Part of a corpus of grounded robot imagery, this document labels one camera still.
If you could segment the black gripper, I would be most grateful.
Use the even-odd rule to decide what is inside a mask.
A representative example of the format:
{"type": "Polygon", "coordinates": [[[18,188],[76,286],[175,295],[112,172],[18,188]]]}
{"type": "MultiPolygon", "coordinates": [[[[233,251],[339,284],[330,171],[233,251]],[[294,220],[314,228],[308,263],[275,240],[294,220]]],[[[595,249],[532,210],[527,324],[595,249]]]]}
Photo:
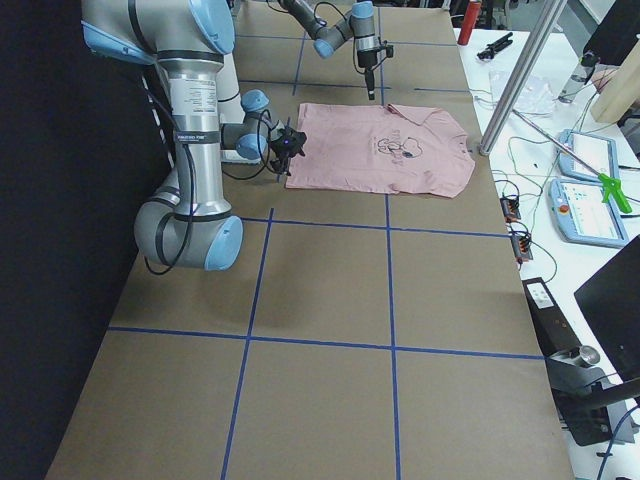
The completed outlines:
{"type": "Polygon", "coordinates": [[[302,131],[297,131],[291,127],[278,129],[279,137],[269,142],[270,149],[276,155],[271,160],[271,165],[276,173],[290,176],[290,161],[295,156],[305,156],[303,146],[307,141],[307,136],[302,131]]]}
{"type": "Polygon", "coordinates": [[[375,99],[374,71],[387,59],[394,57],[394,45],[389,42],[356,42],[355,69],[364,73],[369,100],[375,99]]]}

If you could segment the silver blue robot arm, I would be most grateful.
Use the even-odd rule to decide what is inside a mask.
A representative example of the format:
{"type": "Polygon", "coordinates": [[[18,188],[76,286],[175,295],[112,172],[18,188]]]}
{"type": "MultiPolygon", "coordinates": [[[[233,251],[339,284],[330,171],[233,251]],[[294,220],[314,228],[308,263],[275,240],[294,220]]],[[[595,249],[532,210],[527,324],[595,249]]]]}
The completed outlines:
{"type": "Polygon", "coordinates": [[[319,1],[312,7],[307,1],[278,1],[278,11],[294,17],[313,40],[316,53],[323,59],[331,57],[346,43],[352,44],[355,71],[364,78],[369,101],[376,99],[375,72],[385,60],[394,56],[394,46],[378,34],[372,1],[355,1],[351,9],[342,12],[329,1],[319,1]],[[329,6],[339,15],[334,25],[317,12],[329,6]]]}
{"type": "Polygon", "coordinates": [[[304,133],[284,123],[260,90],[238,91],[235,29],[224,1],[85,1],[88,47],[117,60],[155,67],[173,126],[175,165],[134,225],[147,264],[226,270],[241,248],[243,225],[223,193],[223,155],[271,165],[285,174],[304,133]],[[269,154],[276,156],[270,162],[269,154]]]}

